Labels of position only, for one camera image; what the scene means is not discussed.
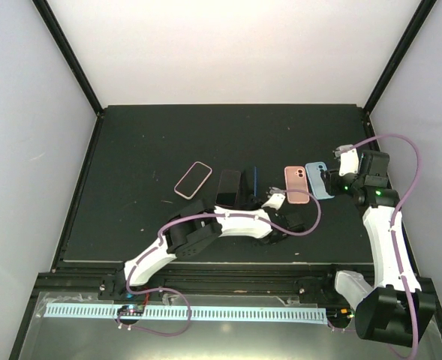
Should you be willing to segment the blue phone black screen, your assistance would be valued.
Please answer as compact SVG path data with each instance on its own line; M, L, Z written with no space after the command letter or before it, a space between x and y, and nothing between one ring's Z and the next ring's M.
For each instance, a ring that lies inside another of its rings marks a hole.
M242 201L248 203L257 196L257 168L250 166L241 174L240 193Z

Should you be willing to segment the light blue phone case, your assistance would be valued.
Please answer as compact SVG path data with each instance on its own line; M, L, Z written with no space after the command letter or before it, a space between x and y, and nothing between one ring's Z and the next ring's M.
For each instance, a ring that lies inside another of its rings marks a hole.
M322 161L307 163L305 170L314 197L317 200L332 199L333 196L326 191L322 178L322 173L326 170L326 164Z

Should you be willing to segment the black phone pink edge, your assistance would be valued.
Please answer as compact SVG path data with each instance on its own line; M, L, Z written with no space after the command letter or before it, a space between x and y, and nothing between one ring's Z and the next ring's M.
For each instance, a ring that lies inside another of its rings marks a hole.
M224 169L221 172L216 193L215 204L225 208L233 208L239 195L241 172Z

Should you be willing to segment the pink cased phone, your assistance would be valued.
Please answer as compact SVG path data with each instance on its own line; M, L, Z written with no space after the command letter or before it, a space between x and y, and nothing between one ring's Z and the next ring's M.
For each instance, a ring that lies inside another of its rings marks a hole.
M308 181L303 166L286 166L284 168L286 197L290 204L305 205L310 201Z

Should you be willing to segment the pink phone case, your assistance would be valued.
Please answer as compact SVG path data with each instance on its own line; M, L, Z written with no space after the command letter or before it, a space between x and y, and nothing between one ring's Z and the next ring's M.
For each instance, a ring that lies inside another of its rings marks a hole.
M195 161L174 187L174 193L185 200L191 200L212 174L212 168Z

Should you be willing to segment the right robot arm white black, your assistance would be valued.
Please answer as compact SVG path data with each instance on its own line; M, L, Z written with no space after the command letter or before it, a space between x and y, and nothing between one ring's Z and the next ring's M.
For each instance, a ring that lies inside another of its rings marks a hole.
M358 151L342 145L334 151L338 169L321 173L326 191L346 194L358 208L368 234L374 261L374 283L362 274L338 271L321 284L330 302L347 300L355 315L359 338L415 348L424 334L436 304L422 290L411 267L402 231L398 192L388 187L389 155Z

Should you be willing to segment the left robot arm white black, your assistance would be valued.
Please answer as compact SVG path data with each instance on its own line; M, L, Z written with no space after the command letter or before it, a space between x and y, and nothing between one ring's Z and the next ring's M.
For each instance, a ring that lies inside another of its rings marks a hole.
M235 210L199 200L163 225L157 238L118 271L114 293L134 299L150 278L174 260L195 257L219 238L249 237L273 245L288 236L301 236L306 228L300 214L282 214L283 193L271 195L254 210Z

